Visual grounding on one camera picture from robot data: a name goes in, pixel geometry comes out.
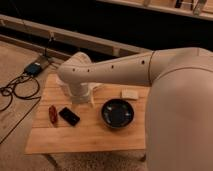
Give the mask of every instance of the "red pepper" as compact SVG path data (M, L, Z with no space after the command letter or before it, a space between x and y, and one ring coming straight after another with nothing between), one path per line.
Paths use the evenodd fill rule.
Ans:
M58 112L54 105L49 107L49 118L51 123L56 123L58 121Z

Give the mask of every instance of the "wire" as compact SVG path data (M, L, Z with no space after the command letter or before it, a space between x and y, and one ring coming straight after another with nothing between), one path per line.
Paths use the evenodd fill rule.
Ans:
M40 102L41 97L36 97L35 99L38 99L34 105L24 114L24 116L15 124L15 126L7 133L7 135L0 141L0 144L2 144L9 135L16 129L16 127L24 120L24 118L33 110L33 108Z
M36 89L33 93L31 93L28 96L21 96L18 95L16 92L16 88L18 86L20 86L21 84L23 85L24 83L28 82L28 81L34 81L36 83ZM13 96L15 96L16 98L22 99L22 100L33 100L33 99L37 99L37 97L34 97L40 90L40 84L38 82L38 80L36 80L35 78L22 74L16 78L14 78L12 81L10 81L5 87L0 87L0 94L2 97L10 97L10 100L8 102L7 105L5 105L2 109L0 109L0 112L5 111L7 108L9 108L9 106L12 104L13 101Z
M18 14L19 18L21 19L23 25L24 25L24 28L27 32L27 35L28 35L28 38L29 38L29 41L30 43L33 45L33 40L32 40L32 34L30 32L30 30L28 29L28 26L25 24L25 21L24 21L24 18L22 17L21 13L20 13L20 10L18 9L18 7L16 6L15 2L13 0L9 0L9 2L11 3L11 5L14 7L16 13ZM49 44L53 41L53 37L50 37L49 40L48 40L48 43L47 45L45 46L44 48L44 57L45 59L47 60L47 62L49 63L49 65L53 66L55 69L58 69L59 66L56 66L54 65L53 63L57 64L57 65L60 65L59 63L51 60L49 58L49 56L47 56L47 48L49 47Z
M16 88L19 85L23 85L26 82L29 81L34 81L36 83L37 88L35 89L35 91L33 93L31 93L28 96L21 96L18 95L18 93L16 92ZM0 94L3 97L10 97L9 103L3 107L2 109L0 109L0 113L5 111L6 109L9 108L9 106L12 104L13 102L13 96L22 99L22 100L36 100L37 101L33 104L33 106L23 115L23 117L15 124L15 126L7 133L7 135L0 141L0 144L2 144L8 137L9 135L14 131L14 129L24 120L24 118L33 110L33 108L40 102L41 100L41 96L37 96L35 97L35 95L39 92L40 90L40 84L38 82L38 80L32 76L26 75L26 74L21 74L20 76L14 78L12 81L10 81L5 87L0 87Z

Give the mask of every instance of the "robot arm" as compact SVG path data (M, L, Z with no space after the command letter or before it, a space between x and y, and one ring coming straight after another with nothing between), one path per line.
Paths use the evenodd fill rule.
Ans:
M58 75L68 84L72 101L82 103L90 99L89 82L151 86L174 57L194 52L193 48L152 51L99 63L79 52L60 66Z
M145 112L149 171L213 170L212 52L162 50L94 64L78 53L58 74L76 99L88 97L88 82L152 86Z

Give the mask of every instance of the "table top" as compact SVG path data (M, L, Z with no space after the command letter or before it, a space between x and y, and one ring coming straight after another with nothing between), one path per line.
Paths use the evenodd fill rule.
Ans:
M119 98L121 90L136 90L138 100L127 100L134 109L134 119L126 127L112 129L101 118L103 104ZM147 87L103 84L93 92L94 105L72 105L62 88L56 83L56 74L50 74L43 90L28 138L26 154L93 152L145 149L144 113L149 92ZM48 108L55 105L60 111L68 107L80 118L76 126L70 126L58 116L57 125L49 120Z

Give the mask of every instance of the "white sponge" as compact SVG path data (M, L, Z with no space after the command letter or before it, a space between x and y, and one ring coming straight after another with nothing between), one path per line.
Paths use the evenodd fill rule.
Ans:
M124 89L121 91L121 98L127 100L138 100L139 99L138 91Z

